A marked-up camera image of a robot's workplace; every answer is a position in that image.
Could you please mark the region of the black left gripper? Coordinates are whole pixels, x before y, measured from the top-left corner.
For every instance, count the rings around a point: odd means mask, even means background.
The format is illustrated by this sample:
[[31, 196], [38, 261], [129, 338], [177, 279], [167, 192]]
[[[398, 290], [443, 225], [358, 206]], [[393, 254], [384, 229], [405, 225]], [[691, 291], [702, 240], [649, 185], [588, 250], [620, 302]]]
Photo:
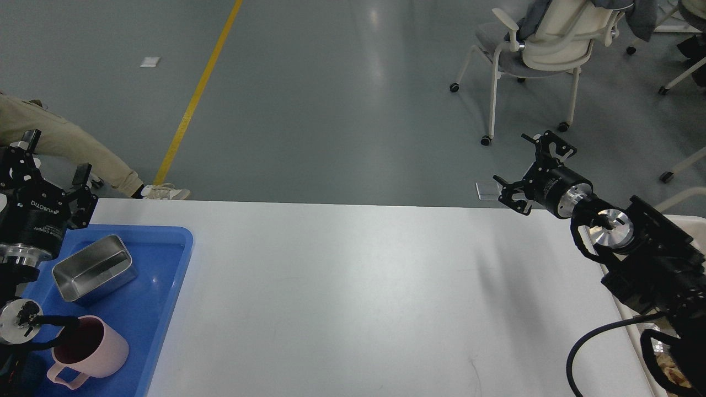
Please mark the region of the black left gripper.
[[2, 258], [50, 261], [69, 229], [86, 228], [98, 196], [91, 191], [90, 163], [77, 166], [70, 191], [43, 178], [35, 164], [39, 129], [25, 131], [18, 146], [2, 148]]

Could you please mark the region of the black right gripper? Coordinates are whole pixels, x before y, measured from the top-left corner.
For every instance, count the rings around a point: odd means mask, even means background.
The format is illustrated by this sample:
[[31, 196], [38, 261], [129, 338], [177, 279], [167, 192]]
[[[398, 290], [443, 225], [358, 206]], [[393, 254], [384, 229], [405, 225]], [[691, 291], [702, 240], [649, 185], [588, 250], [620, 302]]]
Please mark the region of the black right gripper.
[[590, 181], [564, 166], [577, 148], [550, 130], [521, 137], [534, 145], [534, 163], [522, 180], [514, 183], [494, 174], [501, 188], [498, 201], [524, 216], [529, 216], [537, 203], [558, 219], [572, 218], [578, 203], [593, 194]]

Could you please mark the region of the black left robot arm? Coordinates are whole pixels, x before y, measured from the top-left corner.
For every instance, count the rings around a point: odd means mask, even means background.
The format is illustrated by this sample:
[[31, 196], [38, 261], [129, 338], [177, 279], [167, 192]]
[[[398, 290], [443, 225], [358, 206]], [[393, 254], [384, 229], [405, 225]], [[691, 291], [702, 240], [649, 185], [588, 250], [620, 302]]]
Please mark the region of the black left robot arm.
[[39, 278], [39, 266], [56, 259], [69, 229], [90, 224], [98, 197], [90, 187], [92, 166], [76, 168], [70, 190], [43, 178], [35, 149], [42, 132], [26, 131], [20, 141], [2, 147], [2, 395], [23, 396], [23, 371], [32, 352], [48, 350], [65, 340], [45, 342], [35, 337], [43, 326], [74, 332], [75, 316], [44, 314], [38, 302], [22, 298], [19, 286]]

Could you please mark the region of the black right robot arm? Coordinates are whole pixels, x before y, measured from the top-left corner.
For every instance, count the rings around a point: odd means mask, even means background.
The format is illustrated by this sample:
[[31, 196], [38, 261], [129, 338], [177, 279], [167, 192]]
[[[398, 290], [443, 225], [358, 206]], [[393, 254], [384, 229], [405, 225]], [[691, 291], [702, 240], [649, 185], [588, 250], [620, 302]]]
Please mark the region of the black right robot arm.
[[693, 237], [638, 196], [627, 208], [601, 199], [588, 179], [565, 165], [576, 148], [552, 131], [522, 138], [534, 146], [534, 163], [514, 183], [494, 175], [499, 202], [525, 216], [536, 203], [569, 219], [581, 254], [607, 269], [603, 286], [637, 313], [593, 329], [573, 345], [565, 367], [573, 393], [580, 395], [573, 364], [585, 342], [612, 329], [665, 319], [676, 336], [655, 329], [640, 334], [646, 369], [671, 394], [703, 396], [704, 254]]

